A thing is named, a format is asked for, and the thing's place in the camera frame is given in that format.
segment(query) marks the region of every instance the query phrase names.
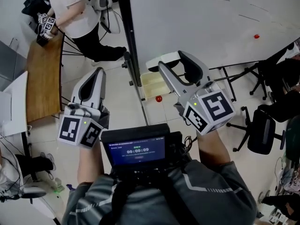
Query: brown tabletop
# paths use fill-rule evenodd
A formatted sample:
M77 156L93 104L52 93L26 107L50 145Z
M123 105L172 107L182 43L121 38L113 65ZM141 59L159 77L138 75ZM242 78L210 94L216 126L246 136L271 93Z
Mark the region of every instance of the brown tabletop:
M59 33L44 47L36 41L31 43L26 65L27 123L61 111L60 69L63 38Z

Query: floor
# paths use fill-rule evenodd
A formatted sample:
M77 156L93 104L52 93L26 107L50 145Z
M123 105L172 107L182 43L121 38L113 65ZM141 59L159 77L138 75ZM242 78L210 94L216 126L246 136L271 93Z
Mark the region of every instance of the floor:
M99 36L102 37L104 31L100 29ZM127 46L127 41L124 29L121 26L121 34L113 35L107 34L102 43L111 46ZM65 50L75 51L73 48L65 44ZM89 59L81 56L63 56L62 63L62 95L66 98L71 97L73 87L87 72L92 71ZM110 129L121 129L145 126L145 121L141 106L138 102L137 95L134 87L129 85L130 76L128 70L122 68L123 61L117 62L101 62L101 66L107 75L106 83L106 98L104 100L105 106L111 113ZM233 75L244 70L244 66L234 66L228 68L228 75ZM220 78L222 71L212 70L212 78ZM232 119L231 123L237 125L245 125L245 114L240 110L242 106L247 106L250 116L252 117L254 110L262 103L270 104L269 99L263 101L263 91L259 88L253 96L249 95L256 83L254 76L249 75L242 77L232 83L236 93L237 102L233 105L236 109L237 115ZM218 82L219 86L227 91L227 82ZM192 126L187 126L183 119L178 115L177 110L173 107L177 98L174 94L163 95L163 101L158 103L155 99L144 101L146 115L150 124L159 124L167 122L170 130L180 131L183 137L190 135L193 138L196 136L195 129ZM38 156L40 152L51 153L54 156L57 170L53 172L54 178L59 178L62 185L72 184L73 187L77 186L76 173L79 161L79 150L76 147L68 146L59 143L57 138L59 120L54 117L48 117L42 120L31 123L31 135L28 138L32 143L33 156ZM284 123L276 123L276 131L281 134L285 128ZM276 178L274 171L280 170L280 165L275 167L276 161L281 157L284 151L279 150L280 142L274 140L272 151L269 155L260 155L251 152L245 145L240 152L233 153L233 148L238 147L239 143L244 136L244 132L232 127L221 127L218 129L219 135L224 142L226 148L230 152L231 159L235 161L236 166L243 177L245 183L251 190L255 199L258 198L259 193L271 189L272 192L275 188ZM199 153L197 145L194 144L190 151L193 159L199 160ZM103 162L105 172L110 172L110 164L106 154L103 152ZM49 180L48 174L45 172L38 173L38 177ZM68 200L68 189L60 193L60 196L66 205Z

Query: red round object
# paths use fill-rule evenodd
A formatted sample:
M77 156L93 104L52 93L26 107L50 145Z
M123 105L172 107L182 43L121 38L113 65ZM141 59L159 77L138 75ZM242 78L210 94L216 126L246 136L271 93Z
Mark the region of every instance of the red round object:
M156 100L158 103L160 103L160 102L163 100L163 98L162 98L162 96L157 96L157 97L155 98L155 100Z

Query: chair seat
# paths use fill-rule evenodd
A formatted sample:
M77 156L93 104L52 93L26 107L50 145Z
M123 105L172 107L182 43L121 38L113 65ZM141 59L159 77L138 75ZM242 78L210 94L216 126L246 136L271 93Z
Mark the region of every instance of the chair seat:
M275 135L275 121L266 113L257 109L254 112L253 122L250 126L249 150L259 154L269 154Z

